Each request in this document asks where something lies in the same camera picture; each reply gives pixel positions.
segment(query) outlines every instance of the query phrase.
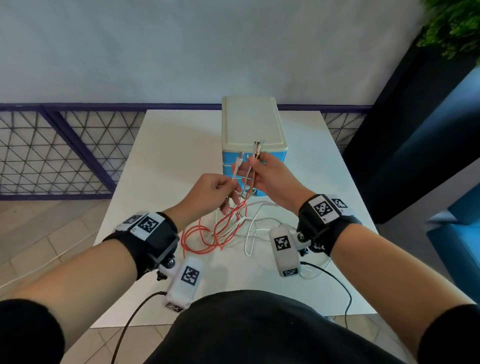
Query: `plastic storage box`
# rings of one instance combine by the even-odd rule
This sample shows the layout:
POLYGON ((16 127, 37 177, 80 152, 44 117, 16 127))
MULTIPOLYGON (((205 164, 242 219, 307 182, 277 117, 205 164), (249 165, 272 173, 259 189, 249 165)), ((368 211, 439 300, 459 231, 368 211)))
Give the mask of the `plastic storage box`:
MULTIPOLYGON (((283 161, 287 141, 274 97, 226 96, 222 98, 223 174, 232 175, 231 165, 238 153, 252 155, 253 143, 264 140, 262 151, 283 161)), ((265 196, 255 191, 257 196, 265 196)))

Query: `table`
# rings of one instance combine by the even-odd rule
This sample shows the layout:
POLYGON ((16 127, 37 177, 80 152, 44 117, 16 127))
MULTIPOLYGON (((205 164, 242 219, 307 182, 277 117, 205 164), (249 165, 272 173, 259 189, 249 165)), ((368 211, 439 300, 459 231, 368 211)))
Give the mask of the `table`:
MULTIPOLYGON (((321 113, 281 111, 280 117, 288 142, 285 164, 290 170, 311 190, 342 196, 363 224, 376 231, 321 113)), ((111 233, 119 222, 137 211, 162 211, 178 203, 202 173, 222 173, 221 152, 221 111, 149 110, 95 244, 111 233)), ((260 198, 252 198, 249 202, 257 201, 255 199, 260 198)), ((298 222, 294 214, 275 206, 262 208, 259 218, 267 216, 293 226, 298 222)), ((262 223, 259 223, 259 228, 276 226, 274 222, 262 223)), ((205 224, 213 224, 213 217, 208 216, 205 224)), ((267 232, 263 232, 265 234, 259 232, 259 236, 268 239, 267 232)), ((252 257, 247 257, 243 252, 243 242, 244 239, 238 238, 222 251, 216 249, 208 255, 199 255, 204 260, 205 269, 196 299, 220 291, 265 290, 295 298, 323 315, 344 313, 348 304, 347 293, 327 274, 312 280, 300 276, 281 278, 270 243, 256 242, 252 257)), ((179 264, 182 256, 180 247, 175 255, 179 264)), ((309 254, 305 258, 320 265, 327 259, 324 254, 309 254)), ((337 276, 352 294, 349 314, 375 313, 333 263, 327 270, 337 276)), ((92 327, 124 326, 136 307, 151 293, 165 290, 168 282, 158 282, 155 272, 146 274, 92 327)), ((131 325, 173 323, 178 314, 164 308, 162 299, 155 297, 146 303, 131 325)))

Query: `white wall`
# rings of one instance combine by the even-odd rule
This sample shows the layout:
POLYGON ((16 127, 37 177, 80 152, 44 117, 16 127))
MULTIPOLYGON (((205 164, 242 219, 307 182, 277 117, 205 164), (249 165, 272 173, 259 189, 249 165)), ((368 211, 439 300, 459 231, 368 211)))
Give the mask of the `white wall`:
POLYGON ((15 0, 0 102, 373 104, 420 29, 418 0, 15 0))
POLYGON ((425 235, 425 232, 430 229, 425 222, 445 210, 479 182, 480 158, 393 219, 378 225, 378 232, 438 272, 448 276, 438 254, 425 235))

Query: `tiled floor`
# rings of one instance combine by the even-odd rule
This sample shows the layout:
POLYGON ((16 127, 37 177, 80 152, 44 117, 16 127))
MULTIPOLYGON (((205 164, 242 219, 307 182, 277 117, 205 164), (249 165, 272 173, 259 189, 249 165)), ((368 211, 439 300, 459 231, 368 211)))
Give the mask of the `tiled floor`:
MULTIPOLYGON (((26 238, 32 239, 36 235, 32 235, 28 229, 35 224, 39 229, 43 229, 40 236, 44 235, 47 230, 40 224, 42 219, 52 214, 64 214, 65 209, 75 217, 65 221, 63 226, 42 237, 33 245, 25 244, 24 246, 28 248, 0 264, 0 286, 46 264, 35 273, 0 288, 0 299, 7 298, 11 289, 33 281, 47 270, 93 245, 109 200, 92 202, 91 205, 86 202, 78 202, 78 204, 74 202, 77 201, 72 201, 72 204, 65 206, 62 205, 63 203, 46 201, 0 202, 0 243, 2 238, 11 236, 15 236, 15 239, 22 243, 23 231, 26 238), (75 244, 77 245, 70 251, 56 258, 75 244)), ((332 317, 332 319, 339 325, 345 326, 343 316, 332 317)), ((353 332, 374 342, 404 362, 415 363, 395 333, 378 315, 350 315, 347 317, 347 322, 349 329, 353 332)), ((119 364, 143 363, 169 329, 170 325, 128 328, 116 362, 119 364)), ((62 364, 110 363, 119 336, 120 328, 89 329, 68 350, 62 364)))

